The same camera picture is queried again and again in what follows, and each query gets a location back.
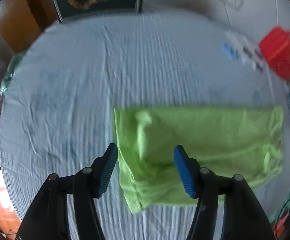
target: round table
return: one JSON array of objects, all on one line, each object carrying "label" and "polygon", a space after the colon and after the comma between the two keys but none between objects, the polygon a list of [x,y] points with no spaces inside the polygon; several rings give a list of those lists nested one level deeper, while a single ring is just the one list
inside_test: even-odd
[{"label": "round table", "polygon": [[[256,195],[270,215],[290,189],[290,123],[284,83],[231,61],[225,28],[201,15],[166,10],[54,24],[13,78],[0,119],[0,165],[23,218],[50,173],[75,174],[113,142],[114,107],[282,105],[284,171]],[[195,207],[151,206],[132,215],[118,181],[96,201],[107,239],[185,239]],[[220,236],[223,204],[215,234]],[[73,206],[69,225],[78,239]]]}]

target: orange floor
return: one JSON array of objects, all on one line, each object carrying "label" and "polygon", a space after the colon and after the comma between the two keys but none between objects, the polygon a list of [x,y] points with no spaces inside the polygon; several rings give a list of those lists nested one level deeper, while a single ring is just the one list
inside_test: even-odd
[{"label": "orange floor", "polygon": [[[21,220],[18,218],[13,204],[6,190],[6,185],[0,170],[0,231],[4,234],[17,233]],[[16,235],[8,235],[8,239],[15,239]]]}]

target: red plastic container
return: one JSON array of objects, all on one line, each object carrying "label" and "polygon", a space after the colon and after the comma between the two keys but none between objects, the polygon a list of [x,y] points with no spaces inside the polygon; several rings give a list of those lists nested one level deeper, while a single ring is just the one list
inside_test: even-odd
[{"label": "red plastic container", "polygon": [[259,47],[276,74],[282,79],[290,80],[290,31],[276,26],[259,43]]}]

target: folded green fabric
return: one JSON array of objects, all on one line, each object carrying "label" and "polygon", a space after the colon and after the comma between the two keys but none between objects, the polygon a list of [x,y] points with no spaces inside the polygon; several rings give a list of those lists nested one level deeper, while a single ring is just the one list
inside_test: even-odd
[{"label": "folded green fabric", "polygon": [[192,205],[178,175],[173,150],[182,144],[200,166],[216,174],[241,174],[252,189],[282,170],[283,109],[160,107],[115,109],[119,181],[137,213],[151,204]]}]

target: silver bolt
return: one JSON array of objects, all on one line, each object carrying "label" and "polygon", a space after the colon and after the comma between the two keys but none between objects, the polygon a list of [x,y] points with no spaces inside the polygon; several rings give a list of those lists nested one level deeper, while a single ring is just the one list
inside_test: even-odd
[{"label": "silver bolt", "polygon": [[91,167],[83,168],[83,173],[88,174],[88,173],[91,173],[91,172],[92,172],[92,168]]},{"label": "silver bolt", "polygon": [[234,176],[234,179],[236,179],[237,181],[242,181],[243,180],[243,176],[242,175],[239,175],[239,174],[236,174]]},{"label": "silver bolt", "polygon": [[209,173],[209,169],[208,168],[201,168],[201,173],[202,174],[208,174]]},{"label": "silver bolt", "polygon": [[53,173],[48,176],[49,180],[55,180],[57,178],[57,174]]}]

